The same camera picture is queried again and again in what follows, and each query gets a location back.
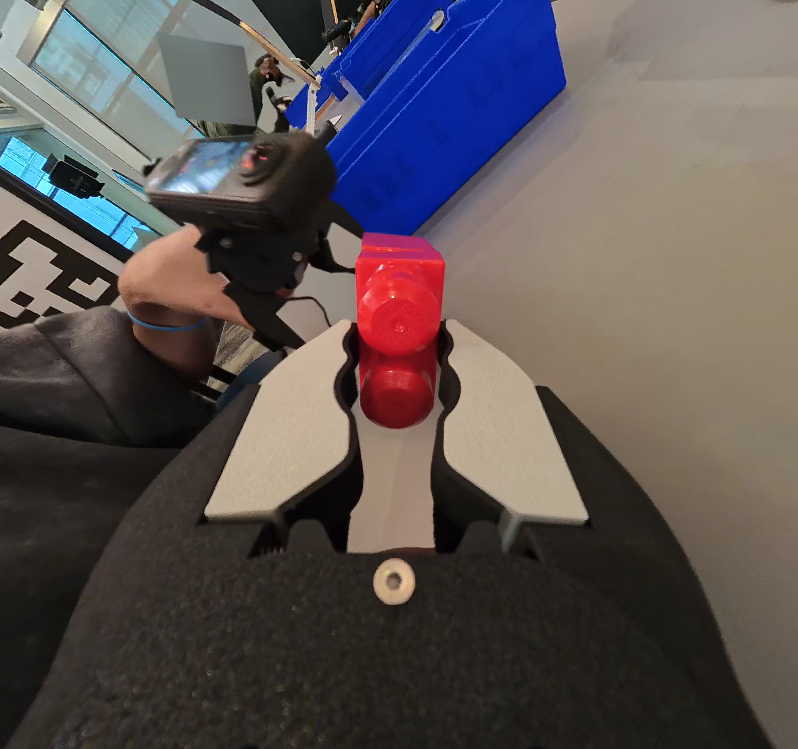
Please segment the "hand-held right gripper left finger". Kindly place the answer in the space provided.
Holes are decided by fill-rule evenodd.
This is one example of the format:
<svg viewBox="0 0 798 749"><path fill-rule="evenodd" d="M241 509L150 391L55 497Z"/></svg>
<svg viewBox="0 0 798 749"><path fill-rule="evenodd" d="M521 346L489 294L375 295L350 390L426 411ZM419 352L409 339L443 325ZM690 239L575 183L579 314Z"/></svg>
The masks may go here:
<svg viewBox="0 0 798 749"><path fill-rule="evenodd" d="M316 521L347 551L363 493L357 362L356 326L341 320L262 379L205 506L208 522L262 523L287 539L295 524Z"/></svg>

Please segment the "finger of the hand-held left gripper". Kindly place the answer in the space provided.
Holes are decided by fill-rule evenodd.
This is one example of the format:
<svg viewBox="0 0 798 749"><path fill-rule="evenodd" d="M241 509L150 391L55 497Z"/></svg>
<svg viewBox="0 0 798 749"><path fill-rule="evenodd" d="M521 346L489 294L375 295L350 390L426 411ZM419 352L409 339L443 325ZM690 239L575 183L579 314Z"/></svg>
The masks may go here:
<svg viewBox="0 0 798 749"><path fill-rule="evenodd" d="M332 326L323 304L308 295L294 295L286 299L277 317L304 342L312 341Z"/></svg>
<svg viewBox="0 0 798 749"><path fill-rule="evenodd" d="M321 244L321 270L331 274L354 275L362 239L343 228L330 228Z"/></svg>

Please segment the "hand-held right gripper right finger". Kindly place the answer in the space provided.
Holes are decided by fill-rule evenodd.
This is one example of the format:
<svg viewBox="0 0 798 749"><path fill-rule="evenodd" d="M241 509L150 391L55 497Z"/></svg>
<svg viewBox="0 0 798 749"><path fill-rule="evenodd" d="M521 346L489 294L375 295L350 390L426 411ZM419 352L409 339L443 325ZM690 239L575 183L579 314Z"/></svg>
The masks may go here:
<svg viewBox="0 0 798 749"><path fill-rule="evenodd" d="M503 553L528 524L584 526L586 505L532 379L454 319L441 325L438 363L437 548L455 549L478 523L494 528Z"/></svg>

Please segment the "red one-stud block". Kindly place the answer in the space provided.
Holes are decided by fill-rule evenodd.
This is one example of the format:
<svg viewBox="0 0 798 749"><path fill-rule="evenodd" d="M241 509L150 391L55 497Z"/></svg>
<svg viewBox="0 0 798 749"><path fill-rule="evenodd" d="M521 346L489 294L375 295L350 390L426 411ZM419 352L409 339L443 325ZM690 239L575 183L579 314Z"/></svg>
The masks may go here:
<svg viewBox="0 0 798 749"><path fill-rule="evenodd" d="M387 260L425 261L442 263L441 254L426 239L418 236L390 235L366 232L362 238L362 247L358 259L377 258Z"/></svg>

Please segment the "red two-stud block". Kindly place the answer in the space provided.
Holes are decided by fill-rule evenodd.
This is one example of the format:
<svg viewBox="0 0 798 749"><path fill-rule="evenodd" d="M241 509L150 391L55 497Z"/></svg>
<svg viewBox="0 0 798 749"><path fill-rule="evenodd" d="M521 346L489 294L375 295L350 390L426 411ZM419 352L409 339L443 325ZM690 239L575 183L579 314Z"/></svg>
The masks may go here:
<svg viewBox="0 0 798 749"><path fill-rule="evenodd" d="M445 261L357 257L355 276L362 411L411 427L433 407Z"/></svg>

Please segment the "blue plastic bin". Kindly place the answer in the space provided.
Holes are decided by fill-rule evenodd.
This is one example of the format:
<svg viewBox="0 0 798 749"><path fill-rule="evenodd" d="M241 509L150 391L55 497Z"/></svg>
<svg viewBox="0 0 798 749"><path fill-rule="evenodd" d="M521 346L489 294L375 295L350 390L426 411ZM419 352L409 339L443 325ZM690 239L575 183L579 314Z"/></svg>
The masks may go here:
<svg viewBox="0 0 798 749"><path fill-rule="evenodd" d="M351 92L368 100L434 14L455 0L392 0L322 71L319 107Z"/></svg>
<svg viewBox="0 0 798 749"><path fill-rule="evenodd" d="M551 0L456 0L339 125L331 197L413 235L565 86Z"/></svg>

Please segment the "grey desk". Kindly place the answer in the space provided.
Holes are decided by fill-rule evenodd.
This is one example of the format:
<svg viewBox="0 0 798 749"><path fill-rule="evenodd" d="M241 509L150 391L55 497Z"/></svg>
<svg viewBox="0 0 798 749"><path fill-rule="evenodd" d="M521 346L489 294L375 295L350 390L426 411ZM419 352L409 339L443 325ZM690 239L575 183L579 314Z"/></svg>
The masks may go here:
<svg viewBox="0 0 798 749"><path fill-rule="evenodd" d="M422 228L444 314L685 549L796 747L796 0L553 0L566 89Z"/></svg>

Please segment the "person's left hand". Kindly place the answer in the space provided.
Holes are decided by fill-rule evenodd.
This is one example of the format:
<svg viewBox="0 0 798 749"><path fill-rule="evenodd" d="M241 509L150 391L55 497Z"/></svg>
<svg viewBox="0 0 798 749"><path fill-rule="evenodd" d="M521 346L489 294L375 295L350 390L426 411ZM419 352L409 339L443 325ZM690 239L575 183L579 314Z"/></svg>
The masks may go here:
<svg viewBox="0 0 798 749"><path fill-rule="evenodd" d="M208 270L196 246L200 236L196 226L185 225L132 256L118 280L125 308L157 325L190 325L208 317L253 329L224 293L221 275Z"/></svg>

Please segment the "blue wristband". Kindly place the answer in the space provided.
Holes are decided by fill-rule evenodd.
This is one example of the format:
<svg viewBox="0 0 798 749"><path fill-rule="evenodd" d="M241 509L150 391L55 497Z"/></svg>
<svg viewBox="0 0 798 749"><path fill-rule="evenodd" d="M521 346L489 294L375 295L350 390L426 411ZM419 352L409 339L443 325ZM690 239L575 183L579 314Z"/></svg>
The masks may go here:
<svg viewBox="0 0 798 749"><path fill-rule="evenodd" d="M146 329L149 331L157 332L157 333L167 333L167 334L174 334L174 333L187 333L192 332L197 329L203 328L206 324L210 322L208 317L203 317L197 322L190 324L190 325L157 325L151 322L145 322L138 317L136 317L129 309L126 310L126 313L133 323L142 329Z"/></svg>

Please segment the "black studio light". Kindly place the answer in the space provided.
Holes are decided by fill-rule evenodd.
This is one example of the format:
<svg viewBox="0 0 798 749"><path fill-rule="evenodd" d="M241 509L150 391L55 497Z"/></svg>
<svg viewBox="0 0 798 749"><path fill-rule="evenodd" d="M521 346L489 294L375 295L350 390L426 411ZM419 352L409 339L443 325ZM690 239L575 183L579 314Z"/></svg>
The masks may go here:
<svg viewBox="0 0 798 749"><path fill-rule="evenodd" d="M68 155L58 159L50 154L42 165L42 170L55 188L79 199L97 197L105 186L98 179L98 172Z"/></svg>

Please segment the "person's dark clothing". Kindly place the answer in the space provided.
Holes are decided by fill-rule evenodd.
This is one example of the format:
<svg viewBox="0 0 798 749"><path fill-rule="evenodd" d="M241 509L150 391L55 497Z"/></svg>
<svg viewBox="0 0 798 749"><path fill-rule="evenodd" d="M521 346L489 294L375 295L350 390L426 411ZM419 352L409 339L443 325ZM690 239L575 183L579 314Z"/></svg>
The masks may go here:
<svg viewBox="0 0 798 749"><path fill-rule="evenodd" d="M187 377L112 307L2 331L2 747L39 693L98 558L136 500L212 419L217 321L189 316ZM199 344L198 350L190 345Z"/></svg>

